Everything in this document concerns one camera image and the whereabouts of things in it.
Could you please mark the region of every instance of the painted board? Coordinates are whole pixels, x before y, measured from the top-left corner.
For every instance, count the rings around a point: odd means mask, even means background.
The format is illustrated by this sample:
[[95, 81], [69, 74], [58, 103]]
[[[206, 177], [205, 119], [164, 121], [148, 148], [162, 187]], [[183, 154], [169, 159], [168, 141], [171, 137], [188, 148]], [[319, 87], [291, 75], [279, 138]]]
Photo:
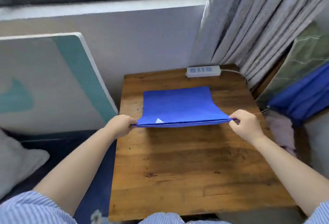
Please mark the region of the painted board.
[[0, 38], [0, 127], [95, 130], [117, 113], [81, 33]]

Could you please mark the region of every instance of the teal paint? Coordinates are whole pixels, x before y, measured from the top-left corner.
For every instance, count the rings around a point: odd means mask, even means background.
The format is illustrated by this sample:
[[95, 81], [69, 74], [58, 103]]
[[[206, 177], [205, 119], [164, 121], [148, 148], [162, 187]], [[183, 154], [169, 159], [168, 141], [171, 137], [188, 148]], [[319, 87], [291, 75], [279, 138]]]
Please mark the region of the teal paint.
[[32, 95], [16, 79], [12, 80], [11, 87], [5, 93], [0, 94], [0, 114], [31, 110], [33, 106]]
[[109, 99], [107, 98], [96, 73], [84, 51], [82, 43], [76, 35], [52, 37], [64, 60], [84, 90], [92, 105], [107, 123], [116, 116]]

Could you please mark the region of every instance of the wood grain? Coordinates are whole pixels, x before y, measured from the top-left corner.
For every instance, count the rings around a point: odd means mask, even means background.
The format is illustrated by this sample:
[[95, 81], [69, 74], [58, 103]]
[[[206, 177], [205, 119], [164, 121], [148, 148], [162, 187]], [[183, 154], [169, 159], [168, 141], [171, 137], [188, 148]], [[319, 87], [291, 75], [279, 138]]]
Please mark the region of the wood grain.
[[[228, 65], [223, 69], [236, 69]], [[226, 114], [259, 113], [244, 79], [235, 73], [187, 78], [186, 69], [127, 75], [120, 114], [142, 116], [143, 92], [209, 86]], [[257, 114], [266, 135], [271, 133]], [[110, 221], [156, 212], [180, 215], [295, 206], [261, 154], [228, 123], [184, 128], [136, 128], [118, 139]]]

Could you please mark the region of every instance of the power strip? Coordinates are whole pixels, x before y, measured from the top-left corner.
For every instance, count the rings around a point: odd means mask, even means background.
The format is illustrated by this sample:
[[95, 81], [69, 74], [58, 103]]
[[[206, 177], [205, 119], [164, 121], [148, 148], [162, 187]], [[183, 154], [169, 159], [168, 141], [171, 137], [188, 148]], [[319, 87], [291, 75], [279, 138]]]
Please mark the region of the power strip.
[[189, 67], [186, 76], [188, 78], [220, 76], [220, 72], [219, 65]]

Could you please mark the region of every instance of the hand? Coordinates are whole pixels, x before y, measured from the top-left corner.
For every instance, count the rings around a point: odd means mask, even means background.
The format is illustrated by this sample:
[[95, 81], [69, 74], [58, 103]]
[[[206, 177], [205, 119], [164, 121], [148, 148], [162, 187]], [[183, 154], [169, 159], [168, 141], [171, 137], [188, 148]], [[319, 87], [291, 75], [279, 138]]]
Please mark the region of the hand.
[[137, 120], [127, 115], [118, 115], [112, 118], [104, 128], [111, 130], [114, 139], [118, 139], [127, 135], [134, 128], [132, 124], [137, 124]]
[[230, 115], [230, 118], [240, 120], [239, 124], [236, 124], [234, 121], [230, 121], [229, 125], [236, 134], [248, 143], [253, 144], [255, 140], [265, 137], [263, 131], [261, 130], [261, 125], [254, 114], [251, 114], [245, 110], [237, 110]]

